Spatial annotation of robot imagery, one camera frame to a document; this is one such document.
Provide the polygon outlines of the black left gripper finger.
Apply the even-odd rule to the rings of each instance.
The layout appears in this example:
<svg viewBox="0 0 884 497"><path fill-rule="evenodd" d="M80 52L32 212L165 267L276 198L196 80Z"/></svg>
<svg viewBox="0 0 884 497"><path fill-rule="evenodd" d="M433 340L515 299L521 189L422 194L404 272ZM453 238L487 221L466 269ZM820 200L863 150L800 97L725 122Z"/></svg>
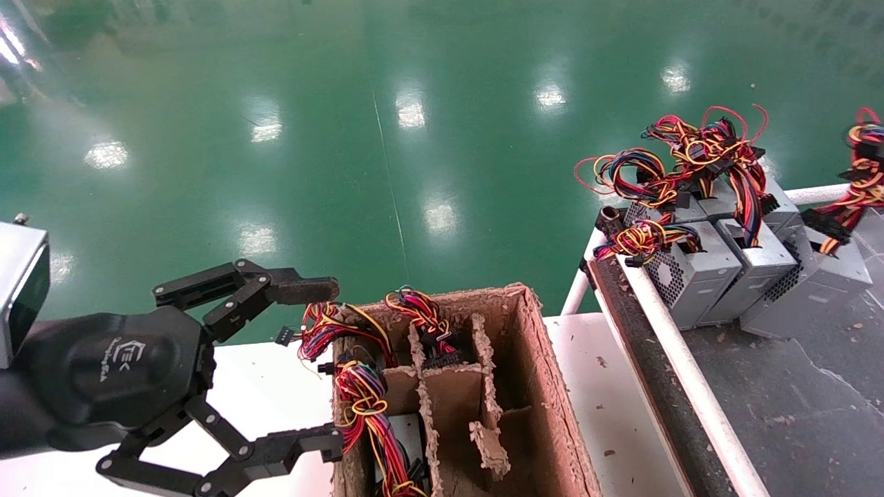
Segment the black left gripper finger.
<svg viewBox="0 0 884 497"><path fill-rule="evenodd" d="M331 302L340 295L334 277L301 277L294 268L266 269L247 259L167 281L153 290L157 307L181 311L218 301L203 315L203 330L223 343L272 304L298 306Z"/></svg>
<svg viewBox="0 0 884 497"><path fill-rule="evenodd" d="M199 475L141 459L144 450L195 422L225 451L227 459ZM284 477L305 453L316 451L324 463L343 458L343 434L328 422L319 427L271 432L247 440L227 419L196 396L177 404L161 418L130 432L117 449L97 463L97 473L127 489L160 496L237 496L259 480Z"/></svg>

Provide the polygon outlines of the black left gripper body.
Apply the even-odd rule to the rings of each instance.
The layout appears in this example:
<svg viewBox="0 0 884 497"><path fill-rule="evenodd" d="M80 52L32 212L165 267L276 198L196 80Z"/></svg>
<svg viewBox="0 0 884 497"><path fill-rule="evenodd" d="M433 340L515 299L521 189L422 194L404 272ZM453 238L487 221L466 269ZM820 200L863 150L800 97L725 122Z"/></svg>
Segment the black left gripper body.
<svg viewBox="0 0 884 497"><path fill-rule="evenodd" d="M213 344L174 307L35 323L14 358L14 451L123 441L212 385Z"/></svg>

